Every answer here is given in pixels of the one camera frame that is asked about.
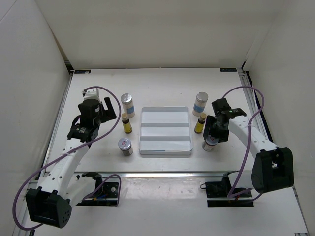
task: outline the jar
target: jar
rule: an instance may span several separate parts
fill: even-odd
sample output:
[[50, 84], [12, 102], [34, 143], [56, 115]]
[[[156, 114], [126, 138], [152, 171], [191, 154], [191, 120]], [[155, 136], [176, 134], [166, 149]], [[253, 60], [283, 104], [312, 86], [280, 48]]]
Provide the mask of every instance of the jar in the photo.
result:
[[123, 152], [124, 156], [130, 156], [133, 153], [133, 148], [130, 139], [122, 138], [118, 142], [119, 149]]
[[205, 151], [211, 151], [218, 143], [218, 139], [211, 137], [210, 135], [203, 141], [202, 147]]
[[134, 106], [132, 96], [129, 93], [125, 93], [121, 96], [124, 112], [129, 118], [134, 117]]
[[203, 110], [205, 109], [207, 101], [208, 101], [208, 94], [206, 94], [205, 92], [198, 93], [196, 96], [196, 101], [195, 101], [195, 105], [193, 106], [192, 113], [195, 116], [199, 117], [201, 113], [203, 112]]

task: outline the amber vial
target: amber vial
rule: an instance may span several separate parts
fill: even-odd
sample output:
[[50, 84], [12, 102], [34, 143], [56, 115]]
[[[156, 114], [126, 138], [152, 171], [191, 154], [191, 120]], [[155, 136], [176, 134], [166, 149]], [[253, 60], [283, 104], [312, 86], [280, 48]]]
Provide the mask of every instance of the amber vial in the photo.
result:
[[203, 130], [203, 126], [205, 125], [207, 115], [205, 113], [201, 113], [197, 124], [195, 126], [195, 133], [200, 134]]
[[132, 132], [132, 127], [126, 113], [122, 114], [122, 119], [123, 119], [124, 132], [126, 134], [130, 134]]

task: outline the yellow liquid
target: yellow liquid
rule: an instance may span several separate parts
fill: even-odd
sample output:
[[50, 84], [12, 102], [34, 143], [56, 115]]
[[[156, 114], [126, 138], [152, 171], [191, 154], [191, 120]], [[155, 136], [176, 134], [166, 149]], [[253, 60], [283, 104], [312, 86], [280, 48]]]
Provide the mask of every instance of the yellow liquid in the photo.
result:
[[123, 126], [124, 126], [124, 132], [129, 134], [132, 132], [132, 127], [131, 127], [131, 124], [130, 122], [128, 122], [127, 124], [123, 123]]
[[203, 130], [203, 126], [205, 125], [205, 123], [200, 124], [199, 122], [197, 122], [196, 126], [195, 126], [195, 132], [197, 134], [200, 134]]

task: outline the white panel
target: white panel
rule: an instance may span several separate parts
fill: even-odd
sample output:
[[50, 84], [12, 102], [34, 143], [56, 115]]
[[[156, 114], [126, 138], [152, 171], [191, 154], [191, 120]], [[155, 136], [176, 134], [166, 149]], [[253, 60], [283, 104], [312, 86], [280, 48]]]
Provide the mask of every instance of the white panel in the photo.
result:
[[0, 22], [9, 11], [15, 0], [0, 0]]
[[202, 183], [202, 178], [123, 178], [118, 207], [76, 206], [63, 229], [42, 226], [35, 236], [294, 236], [306, 231], [292, 188], [265, 194], [254, 207], [207, 208]]
[[8, 236], [13, 198], [43, 161], [69, 75], [33, 0], [17, 0], [0, 22], [0, 55], [0, 232]]
[[284, 0], [36, 1], [74, 68], [143, 68], [240, 67]]
[[275, 141], [294, 154], [295, 186], [315, 235], [315, 1], [288, 1], [250, 70]]

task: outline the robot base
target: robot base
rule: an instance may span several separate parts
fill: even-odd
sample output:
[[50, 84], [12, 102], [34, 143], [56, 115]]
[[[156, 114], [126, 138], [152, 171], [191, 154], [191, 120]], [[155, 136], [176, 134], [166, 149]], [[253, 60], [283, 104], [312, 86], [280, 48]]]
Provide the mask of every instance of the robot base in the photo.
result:
[[[226, 185], [223, 182], [206, 182], [207, 203], [208, 208], [216, 207], [253, 207], [251, 193], [244, 193], [239, 198], [228, 198]], [[244, 190], [244, 188], [236, 188], [235, 193]]]

